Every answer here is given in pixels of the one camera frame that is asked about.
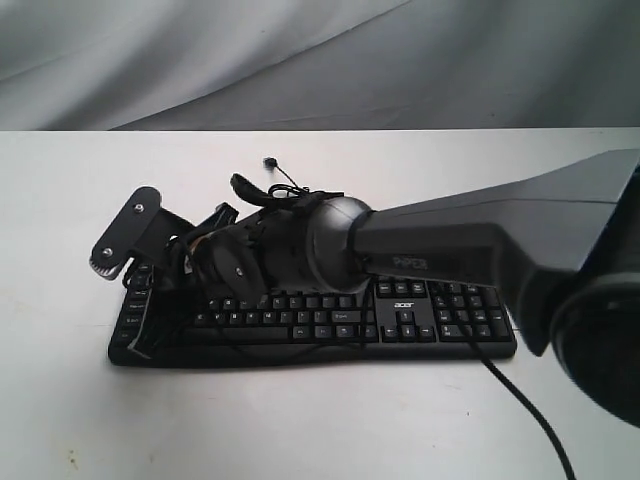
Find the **robotic arm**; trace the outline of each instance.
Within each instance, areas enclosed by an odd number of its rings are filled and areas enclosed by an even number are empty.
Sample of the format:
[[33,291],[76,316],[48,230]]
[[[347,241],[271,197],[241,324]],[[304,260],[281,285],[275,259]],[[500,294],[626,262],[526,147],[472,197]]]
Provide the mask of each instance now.
[[640,426],[639,153],[383,211],[341,193],[288,187],[282,197],[283,186],[263,192],[234,175],[238,196],[261,210],[234,223],[223,204],[197,227],[143,187],[91,264],[114,279],[144,259],[160,289],[249,301],[272,289],[356,292],[374,274],[495,286],[534,354],[552,343],[585,393]]

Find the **spacebar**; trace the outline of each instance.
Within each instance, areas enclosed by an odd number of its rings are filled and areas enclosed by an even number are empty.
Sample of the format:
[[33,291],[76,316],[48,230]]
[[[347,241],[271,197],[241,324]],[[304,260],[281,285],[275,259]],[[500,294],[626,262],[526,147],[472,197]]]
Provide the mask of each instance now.
[[246,328],[185,328],[182,344],[209,345],[212,343],[288,343],[287,327]]

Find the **white table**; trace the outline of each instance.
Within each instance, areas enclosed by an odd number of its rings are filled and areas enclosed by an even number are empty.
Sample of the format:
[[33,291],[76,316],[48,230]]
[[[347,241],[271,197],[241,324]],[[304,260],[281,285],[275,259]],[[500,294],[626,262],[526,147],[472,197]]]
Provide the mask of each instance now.
[[[264,156],[385,208],[512,181],[640,129],[0,134],[0,478],[560,479],[528,413],[473,362],[271,371],[112,367],[122,287],[89,251],[139,185],[193,221]],[[499,367],[547,416],[578,478],[638,478],[640,430],[591,403],[550,351]]]

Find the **black keyboard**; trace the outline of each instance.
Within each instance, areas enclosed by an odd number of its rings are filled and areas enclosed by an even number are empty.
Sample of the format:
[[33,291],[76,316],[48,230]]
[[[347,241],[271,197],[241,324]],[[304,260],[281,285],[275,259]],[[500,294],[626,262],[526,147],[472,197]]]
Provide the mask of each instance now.
[[[257,305],[215,299],[207,312],[188,294],[155,293],[150,276],[151,268],[143,265],[130,279],[108,350],[116,365],[229,368],[473,358],[463,328],[490,358],[516,351],[509,319],[491,288],[380,277],[366,306],[364,293],[279,292]],[[156,315],[180,315],[184,321],[176,319],[182,328],[146,359],[128,346],[143,321]]]

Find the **white tabletop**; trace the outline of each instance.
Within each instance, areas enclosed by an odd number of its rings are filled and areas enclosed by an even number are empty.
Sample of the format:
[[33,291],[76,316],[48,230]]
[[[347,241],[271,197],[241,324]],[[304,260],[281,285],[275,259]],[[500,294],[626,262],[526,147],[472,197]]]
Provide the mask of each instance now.
[[[87,259],[139,185],[199,221],[275,156],[373,208],[521,179],[640,129],[2,133],[1,479],[560,479],[528,413],[474,362],[189,372],[116,368],[122,299]],[[640,430],[520,342],[499,367],[546,415],[578,478],[638,478]]]

